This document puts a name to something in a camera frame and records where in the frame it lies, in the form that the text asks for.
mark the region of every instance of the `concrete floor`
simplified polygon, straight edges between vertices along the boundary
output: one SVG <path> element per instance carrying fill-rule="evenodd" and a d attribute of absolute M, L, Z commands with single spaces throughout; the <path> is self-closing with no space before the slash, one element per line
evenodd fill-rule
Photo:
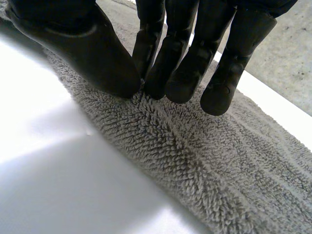
<path fill-rule="evenodd" d="M 277 21 L 246 70 L 312 116 L 312 1 L 298 1 Z"/>

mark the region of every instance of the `robotic hand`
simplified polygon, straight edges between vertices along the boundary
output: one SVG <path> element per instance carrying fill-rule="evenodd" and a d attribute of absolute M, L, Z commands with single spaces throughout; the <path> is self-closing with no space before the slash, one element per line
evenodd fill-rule
<path fill-rule="evenodd" d="M 296 1 L 136 0 L 140 31 L 134 62 L 95 0 L 8 0 L 7 15 L 17 29 L 59 55 L 94 87 L 130 98 L 139 90 L 141 76 L 146 93 L 155 99 L 166 95 L 176 103 L 190 100 L 234 18 L 219 66 L 201 98 L 203 110 L 218 116 L 229 108 L 242 72 L 276 25 L 275 18 Z M 165 10 L 167 37 L 154 63 Z M 197 11 L 195 37 L 180 63 Z"/>
<path fill-rule="evenodd" d="M 255 48 L 296 0 L 136 0 L 140 30 L 133 59 L 154 99 L 175 103 L 191 99 L 233 19 L 222 58 L 201 97 L 202 109 L 224 114 Z M 168 31 L 155 60 L 167 12 Z M 197 13 L 195 37 L 181 61 Z"/>

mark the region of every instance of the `gray towel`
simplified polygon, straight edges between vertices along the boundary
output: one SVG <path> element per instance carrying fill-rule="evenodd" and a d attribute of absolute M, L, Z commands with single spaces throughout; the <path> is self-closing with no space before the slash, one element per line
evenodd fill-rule
<path fill-rule="evenodd" d="M 97 2 L 131 51 L 136 11 L 110 0 Z M 312 154 L 252 100 L 236 92 L 221 117 L 201 110 L 204 85 L 182 105 L 154 101 L 142 92 L 122 100 L 92 89 L 45 52 L 102 134 L 214 233 L 312 233 Z"/>

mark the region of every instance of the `black rubber finger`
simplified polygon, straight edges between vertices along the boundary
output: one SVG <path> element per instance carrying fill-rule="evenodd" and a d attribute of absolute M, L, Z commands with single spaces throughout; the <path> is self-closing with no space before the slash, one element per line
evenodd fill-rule
<path fill-rule="evenodd" d="M 167 0 L 167 36 L 155 64 L 147 75 L 145 92 L 154 99 L 165 95 L 165 85 L 187 48 L 198 7 L 198 0 Z"/>
<path fill-rule="evenodd" d="M 166 84 L 166 96 L 175 103 L 189 101 L 220 45 L 235 8 L 223 0 L 201 0 L 195 37 L 187 55 Z"/>
<path fill-rule="evenodd" d="M 73 28 L 20 19 L 12 9 L 7 14 L 18 30 L 62 58 L 96 89 L 122 98 L 130 98 L 140 89 L 131 56 L 97 4 Z"/>
<path fill-rule="evenodd" d="M 275 25 L 266 12 L 238 8 L 219 66 L 201 97 L 206 113 L 219 116 L 228 110 L 249 59 Z"/>
<path fill-rule="evenodd" d="M 142 79 L 155 60 L 165 19 L 164 0 L 136 0 L 140 30 L 136 35 L 133 60 Z"/>

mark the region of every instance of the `terry cloth towel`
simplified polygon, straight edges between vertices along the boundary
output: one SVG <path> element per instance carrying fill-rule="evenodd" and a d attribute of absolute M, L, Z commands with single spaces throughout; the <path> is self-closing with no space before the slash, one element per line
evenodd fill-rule
<path fill-rule="evenodd" d="M 6 2 L 0 1 L 3 10 Z M 111 0 L 97 3 L 131 51 L 139 25 L 135 9 Z M 142 92 L 120 100 L 92 89 L 60 58 L 45 53 L 102 134 L 213 233 L 312 233 L 312 154 L 249 98 L 237 91 L 221 117 L 201 110 L 204 85 L 183 105 Z"/>

